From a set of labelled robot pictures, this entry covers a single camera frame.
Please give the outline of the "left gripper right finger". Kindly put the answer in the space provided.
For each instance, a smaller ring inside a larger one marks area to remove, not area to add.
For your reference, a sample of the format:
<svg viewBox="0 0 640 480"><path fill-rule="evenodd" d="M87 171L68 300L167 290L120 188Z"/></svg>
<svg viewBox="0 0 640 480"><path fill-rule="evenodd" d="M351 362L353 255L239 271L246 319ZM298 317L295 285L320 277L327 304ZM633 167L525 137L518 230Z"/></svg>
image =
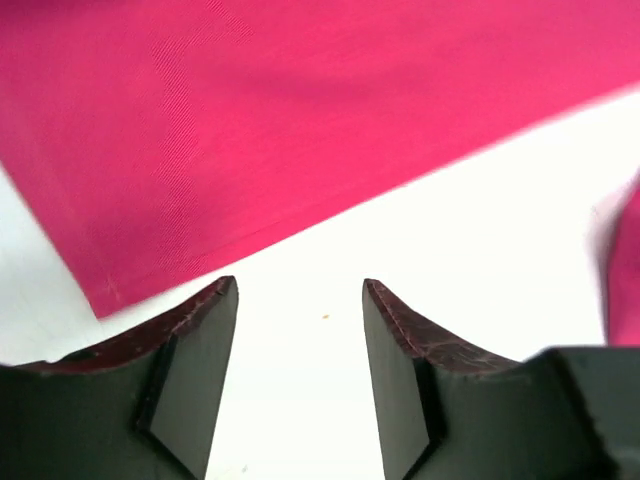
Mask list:
<svg viewBox="0 0 640 480"><path fill-rule="evenodd" d="M389 479L635 479L639 352L554 347L516 362L363 284Z"/></svg>

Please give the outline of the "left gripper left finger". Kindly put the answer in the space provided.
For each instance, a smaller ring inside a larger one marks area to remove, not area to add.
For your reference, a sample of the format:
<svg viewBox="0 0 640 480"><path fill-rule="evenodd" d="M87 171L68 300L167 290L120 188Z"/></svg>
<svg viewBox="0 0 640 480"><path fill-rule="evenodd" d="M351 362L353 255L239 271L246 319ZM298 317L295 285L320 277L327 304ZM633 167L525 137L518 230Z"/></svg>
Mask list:
<svg viewBox="0 0 640 480"><path fill-rule="evenodd" d="M5 479L202 479L238 310L222 277L61 360L1 370Z"/></svg>

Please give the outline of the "pink trousers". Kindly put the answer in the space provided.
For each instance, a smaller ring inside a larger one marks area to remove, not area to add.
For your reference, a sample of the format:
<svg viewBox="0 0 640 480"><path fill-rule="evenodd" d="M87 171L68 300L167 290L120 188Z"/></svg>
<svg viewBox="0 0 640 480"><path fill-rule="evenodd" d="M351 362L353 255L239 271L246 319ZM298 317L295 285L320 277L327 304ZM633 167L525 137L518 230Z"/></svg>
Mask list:
<svg viewBox="0 0 640 480"><path fill-rule="evenodd" d="M1 161L105 317L638 79L635 1L5 1Z"/></svg>

